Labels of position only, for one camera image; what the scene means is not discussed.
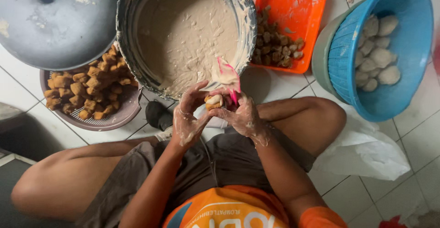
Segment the brown strainer basket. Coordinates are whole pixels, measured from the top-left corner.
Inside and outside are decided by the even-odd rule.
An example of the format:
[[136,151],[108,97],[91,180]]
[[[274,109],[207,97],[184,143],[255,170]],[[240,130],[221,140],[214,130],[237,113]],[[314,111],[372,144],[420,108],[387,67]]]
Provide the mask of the brown strainer basket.
[[[52,72],[50,71],[40,71],[40,83],[43,92],[50,90],[49,86],[47,86],[47,80],[51,78],[51,75]],[[84,107],[75,109],[71,114],[65,114],[61,110],[55,110],[54,112],[75,127],[90,131],[109,131],[129,123],[139,113],[141,109],[139,105],[141,93],[141,90],[138,90],[135,86],[122,86],[122,94],[118,95],[118,101],[121,104],[118,111],[101,120],[95,120],[94,118],[87,120],[80,119],[78,113],[80,113]]]

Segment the leg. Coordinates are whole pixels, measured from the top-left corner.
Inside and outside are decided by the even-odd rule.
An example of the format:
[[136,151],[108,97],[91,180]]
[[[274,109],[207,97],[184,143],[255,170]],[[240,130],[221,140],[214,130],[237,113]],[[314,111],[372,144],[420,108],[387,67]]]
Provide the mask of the leg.
[[92,202],[123,155],[156,137],[108,142],[52,154],[30,167],[11,198],[29,215],[75,221]]
[[314,157],[336,139],[346,122],[345,111],[338,104],[319,97],[272,101],[257,109],[262,119]]

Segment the pot lid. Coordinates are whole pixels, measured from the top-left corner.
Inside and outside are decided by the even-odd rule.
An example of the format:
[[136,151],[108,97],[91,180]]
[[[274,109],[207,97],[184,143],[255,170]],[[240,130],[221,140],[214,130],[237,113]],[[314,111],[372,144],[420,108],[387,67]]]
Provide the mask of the pot lid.
[[68,70],[116,39],[118,0],[0,0],[0,43],[22,62]]

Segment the gray shorts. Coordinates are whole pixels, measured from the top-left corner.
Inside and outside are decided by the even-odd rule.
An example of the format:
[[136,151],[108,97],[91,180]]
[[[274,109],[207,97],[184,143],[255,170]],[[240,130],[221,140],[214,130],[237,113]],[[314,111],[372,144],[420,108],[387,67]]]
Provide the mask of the gray shorts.
[[[272,128],[272,133],[286,152],[308,172],[315,158],[280,130]],[[122,157],[77,225],[87,228],[117,227],[127,204],[167,144],[168,141],[163,141],[151,146],[143,142]],[[227,185],[252,186],[273,193],[254,143],[232,127],[227,127],[224,134],[214,136],[206,145],[196,143],[185,153],[163,218],[190,197]]]

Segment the orange shirt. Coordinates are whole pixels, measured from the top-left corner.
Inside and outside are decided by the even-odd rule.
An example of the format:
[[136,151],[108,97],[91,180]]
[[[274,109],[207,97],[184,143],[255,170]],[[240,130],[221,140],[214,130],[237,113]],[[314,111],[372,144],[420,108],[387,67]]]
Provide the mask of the orange shirt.
[[[288,228],[277,197],[250,186],[215,187],[188,199],[165,220],[163,228]],[[346,228],[330,208],[307,209],[298,228]]]

